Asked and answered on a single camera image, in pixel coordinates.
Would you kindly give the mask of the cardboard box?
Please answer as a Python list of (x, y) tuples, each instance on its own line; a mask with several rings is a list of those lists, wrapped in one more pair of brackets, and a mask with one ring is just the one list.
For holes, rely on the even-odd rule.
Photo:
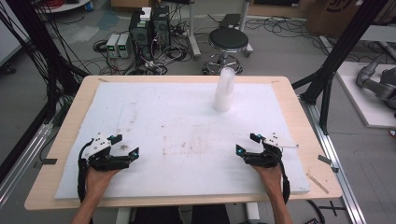
[(309, 9), (305, 28), (311, 35), (340, 37), (383, 14), (392, 0), (316, 0)]

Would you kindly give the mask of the white table leg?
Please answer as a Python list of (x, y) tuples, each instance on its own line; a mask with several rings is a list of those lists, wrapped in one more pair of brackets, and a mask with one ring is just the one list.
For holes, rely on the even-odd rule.
[(129, 224), (131, 217), (131, 209), (129, 207), (121, 207), (118, 209), (116, 224)]
[(260, 222), (260, 212), (257, 203), (246, 203), (247, 223), (258, 224)]

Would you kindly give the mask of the black flat device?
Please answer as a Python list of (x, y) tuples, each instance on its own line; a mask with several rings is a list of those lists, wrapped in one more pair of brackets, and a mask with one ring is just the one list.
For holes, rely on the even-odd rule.
[(226, 14), (220, 22), (219, 26), (221, 28), (234, 28), (238, 25), (240, 18), (240, 14)]

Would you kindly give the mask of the white platform board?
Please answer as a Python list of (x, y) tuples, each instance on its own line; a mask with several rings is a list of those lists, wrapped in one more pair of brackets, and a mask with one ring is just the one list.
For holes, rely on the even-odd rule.
[(373, 92), (356, 84), (359, 71), (366, 65), (367, 63), (344, 62), (338, 69), (337, 76), (366, 127), (396, 129), (396, 111), (376, 98)]

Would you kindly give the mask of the white round table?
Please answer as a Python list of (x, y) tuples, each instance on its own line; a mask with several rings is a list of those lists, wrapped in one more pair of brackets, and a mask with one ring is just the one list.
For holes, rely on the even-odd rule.
[(48, 5), (46, 5), (44, 3), (40, 3), (35, 8), (35, 11), (38, 13), (57, 13), (57, 12), (65, 12), (65, 11), (80, 8), (80, 7), (85, 9), (84, 5), (88, 2), (92, 2), (92, 0), (78, 0), (77, 3), (72, 3), (72, 4), (68, 4), (66, 1), (64, 1), (64, 3), (58, 7), (49, 7)]

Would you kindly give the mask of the black round stool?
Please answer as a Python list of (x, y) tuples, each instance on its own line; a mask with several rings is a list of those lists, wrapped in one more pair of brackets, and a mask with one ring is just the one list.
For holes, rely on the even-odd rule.
[(222, 27), (212, 31), (208, 37), (208, 43), (219, 51), (211, 55), (204, 64), (202, 72), (204, 75), (218, 74), (224, 67), (231, 67), (236, 74), (243, 71), (239, 60), (233, 53), (241, 52), (248, 46), (248, 37), (240, 30)]

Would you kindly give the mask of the white foam mat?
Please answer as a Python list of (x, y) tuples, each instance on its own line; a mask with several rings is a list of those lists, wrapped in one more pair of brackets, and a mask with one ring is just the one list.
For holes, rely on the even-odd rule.
[(257, 173), (235, 153), (241, 146), (260, 152), (253, 133), (277, 142), (292, 194), (310, 190), (304, 168), (269, 84), (239, 83), (231, 107), (213, 107), (213, 83), (120, 83), (98, 86), (71, 147), (58, 199), (77, 198), (78, 153), (97, 134), (121, 135), (111, 149), (139, 157), (119, 172), (108, 198), (261, 194)]

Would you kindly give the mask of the stack of clear plastic cups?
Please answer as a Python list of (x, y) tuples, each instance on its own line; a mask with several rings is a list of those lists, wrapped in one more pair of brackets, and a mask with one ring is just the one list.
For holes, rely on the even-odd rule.
[(235, 71), (231, 67), (221, 69), (213, 103), (214, 109), (218, 112), (227, 112), (231, 108), (234, 77)]

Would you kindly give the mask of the thin wooden stick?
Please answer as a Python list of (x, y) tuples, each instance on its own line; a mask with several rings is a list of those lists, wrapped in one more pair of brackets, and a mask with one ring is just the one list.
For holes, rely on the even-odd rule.
[(326, 194), (329, 194), (329, 191), (317, 180), (315, 179), (312, 175), (306, 174), (307, 177), (314, 182), (322, 191), (324, 191)]

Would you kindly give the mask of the black computer tower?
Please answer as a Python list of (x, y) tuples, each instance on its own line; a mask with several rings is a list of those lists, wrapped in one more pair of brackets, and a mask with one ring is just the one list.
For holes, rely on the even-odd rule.
[(133, 13), (130, 20), (129, 33), (133, 41), (135, 57), (150, 61), (152, 59), (150, 51), (152, 27), (150, 21), (141, 19), (143, 15), (144, 11), (142, 9), (138, 9)]
[(170, 45), (169, 6), (158, 6), (153, 9), (152, 22), (155, 39), (161, 47)]

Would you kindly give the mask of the grey metal stand leg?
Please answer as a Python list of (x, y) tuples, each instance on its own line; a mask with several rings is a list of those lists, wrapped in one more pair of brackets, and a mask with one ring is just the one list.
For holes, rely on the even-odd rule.
[[(241, 19), (240, 19), (240, 25), (239, 25), (239, 30), (241, 32), (245, 32), (250, 2), (251, 2), (251, 0), (243, 0), (243, 5), (242, 5), (242, 9), (241, 9)], [(251, 47), (250, 43), (247, 43), (247, 46), (244, 49), (245, 56), (249, 57), (253, 52), (254, 52), (254, 50)]]
[(194, 0), (189, 0), (189, 26), (190, 28), (187, 30), (187, 32), (191, 47), (191, 54), (193, 59), (197, 60), (201, 57), (201, 51), (194, 35)]

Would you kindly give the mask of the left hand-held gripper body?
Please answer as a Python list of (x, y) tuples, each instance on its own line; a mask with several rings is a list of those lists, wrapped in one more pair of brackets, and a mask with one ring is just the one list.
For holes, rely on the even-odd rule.
[(127, 156), (112, 156), (110, 149), (113, 145), (102, 134), (97, 134), (91, 142), (83, 147), (83, 158), (96, 171), (112, 171), (129, 167)]

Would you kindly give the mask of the black frame post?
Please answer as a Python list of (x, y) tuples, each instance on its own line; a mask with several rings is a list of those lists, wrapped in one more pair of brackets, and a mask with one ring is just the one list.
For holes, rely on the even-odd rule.
[(300, 95), (300, 98), (308, 105), (315, 105), (319, 95), (322, 94), (318, 125), (324, 134), (328, 134), (327, 124), (332, 80), (347, 55), (361, 40), (387, 2), (388, 0), (362, 0), (357, 13), (339, 37), (323, 65), (315, 73), (291, 84), (294, 90), (309, 84), (307, 90)]

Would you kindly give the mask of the person's right hand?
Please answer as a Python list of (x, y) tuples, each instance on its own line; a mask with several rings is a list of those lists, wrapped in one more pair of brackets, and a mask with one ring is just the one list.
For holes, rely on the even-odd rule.
[(265, 191), (270, 199), (278, 198), (283, 200), (281, 187), (281, 170), (278, 166), (264, 168), (260, 166), (253, 166), (253, 169), (261, 178)]

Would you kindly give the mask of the aluminium rail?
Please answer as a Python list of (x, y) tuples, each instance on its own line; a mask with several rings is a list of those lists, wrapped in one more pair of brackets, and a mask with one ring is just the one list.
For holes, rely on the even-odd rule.
[(305, 102), (301, 102), (301, 105), (308, 120), (311, 122), (313, 130), (317, 135), (318, 141), (324, 151), (325, 156), (332, 161), (330, 166), (339, 168), (338, 173), (334, 174), (342, 190), (342, 201), (346, 208), (350, 223), (367, 224), (359, 203), (356, 200), (353, 189), (348, 182), (342, 163), (336, 153), (332, 139), (319, 126), (319, 112), (317, 107), (315, 105), (309, 105)]
[(6, 204), (9, 196), (17, 187), (38, 152), (43, 148), (53, 129), (52, 124), (42, 124), (23, 148), (21, 156), (11, 167), (5, 180), (0, 184), (0, 209)]

